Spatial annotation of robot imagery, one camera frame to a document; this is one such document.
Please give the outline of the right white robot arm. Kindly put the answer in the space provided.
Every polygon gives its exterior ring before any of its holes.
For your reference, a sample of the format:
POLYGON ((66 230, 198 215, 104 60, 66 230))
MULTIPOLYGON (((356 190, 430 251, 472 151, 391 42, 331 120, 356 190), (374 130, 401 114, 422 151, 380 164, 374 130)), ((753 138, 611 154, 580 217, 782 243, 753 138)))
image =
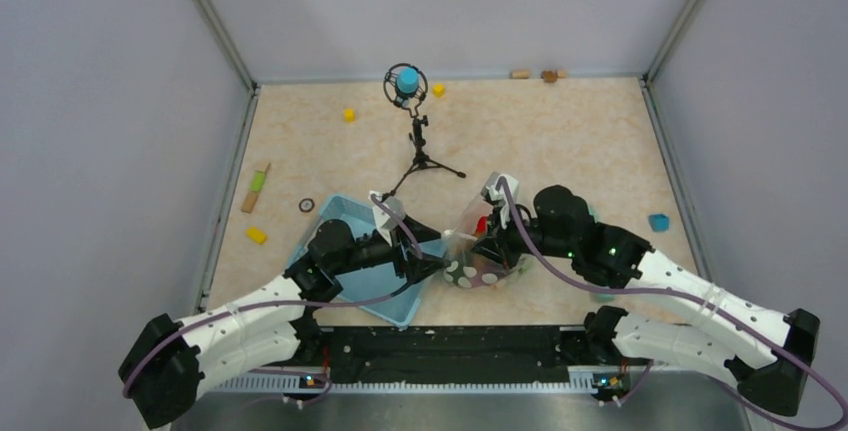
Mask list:
POLYGON ((763 410, 797 415, 807 381, 801 367, 814 359, 821 324, 815 314, 771 310, 728 292, 648 240, 596 220, 587 202, 562 185, 539 191, 529 218, 500 182, 486 185, 481 196, 493 210, 473 253, 508 268, 524 255, 564 258, 582 279, 578 288, 642 297, 683 321, 663 324, 603 306, 584 323, 594 360, 663 361, 729 385, 763 410))

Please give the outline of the clear polka dot zip bag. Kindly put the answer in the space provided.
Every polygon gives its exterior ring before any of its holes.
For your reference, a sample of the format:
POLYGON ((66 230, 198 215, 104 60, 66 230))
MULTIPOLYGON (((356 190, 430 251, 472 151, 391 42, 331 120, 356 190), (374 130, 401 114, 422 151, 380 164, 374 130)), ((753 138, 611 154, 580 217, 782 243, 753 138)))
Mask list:
POLYGON ((486 234, 474 234, 478 219, 487 216, 489 222, 492 212, 496 218, 500 218, 499 213, 479 192, 465 207, 454 226, 443 232, 445 258, 449 261, 449 266, 441 272, 441 277, 448 284, 461 289, 500 287, 518 277, 512 273, 512 269, 526 255, 519 255, 516 264, 510 266, 505 265, 497 256, 492 258, 472 251, 474 244, 486 234))

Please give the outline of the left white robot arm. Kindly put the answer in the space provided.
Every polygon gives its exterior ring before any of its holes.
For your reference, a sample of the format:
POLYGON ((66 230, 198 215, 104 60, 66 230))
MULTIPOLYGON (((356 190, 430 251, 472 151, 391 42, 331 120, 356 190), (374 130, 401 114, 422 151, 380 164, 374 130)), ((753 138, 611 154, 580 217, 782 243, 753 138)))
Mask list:
POLYGON ((258 289, 193 316, 152 318, 119 367, 122 395, 153 430, 187 413, 206 392, 247 371, 292 359, 308 364, 321 344, 313 313, 320 308, 389 301, 443 268, 423 249, 439 231, 411 217, 357 236, 340 219, 318 225, 304 253, 258 289), (342 298, 341 276, 389 265, 391 291, 342 298))

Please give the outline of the blue perforated plastic basket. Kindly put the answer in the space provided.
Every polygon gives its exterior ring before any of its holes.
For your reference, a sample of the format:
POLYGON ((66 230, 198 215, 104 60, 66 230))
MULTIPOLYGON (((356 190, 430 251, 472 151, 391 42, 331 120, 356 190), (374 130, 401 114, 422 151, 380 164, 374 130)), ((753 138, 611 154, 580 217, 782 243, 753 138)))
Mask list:
MULTIPOLYGON (((306 254, 307 244, 319 225, 332 219, 344 221, 350 227, 354 238, 365 238, 375 230, 370 205, 341 194, 331 195, 320 207, 319 215, 312 220, 300 241, 294 246, 286 268, 306 254)), ((391 263, 343 274, 338 277, 338 281, 342 289, 335 301, 342 302, 362 302, 383 297, 406 283, 403 277, 395 274, 391 263)), ((380 303, 361 305, 360 308, 395 327, 405 328, 412 321, 420 305, 420 292, 423 285, 423 282, 419 282, 410 286, 399 296, 380 303)))

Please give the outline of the red toy bell pepper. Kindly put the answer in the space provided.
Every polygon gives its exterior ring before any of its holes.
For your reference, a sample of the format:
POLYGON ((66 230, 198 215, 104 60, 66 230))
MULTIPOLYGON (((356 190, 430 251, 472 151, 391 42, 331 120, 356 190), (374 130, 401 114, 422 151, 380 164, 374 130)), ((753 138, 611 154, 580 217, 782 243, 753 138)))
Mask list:
POLYGON ((474 234, 475 235, 484 234, 487 230, 487 227, 488 227, 488 217, 487 216, 481 216, 476 223, 474 234))

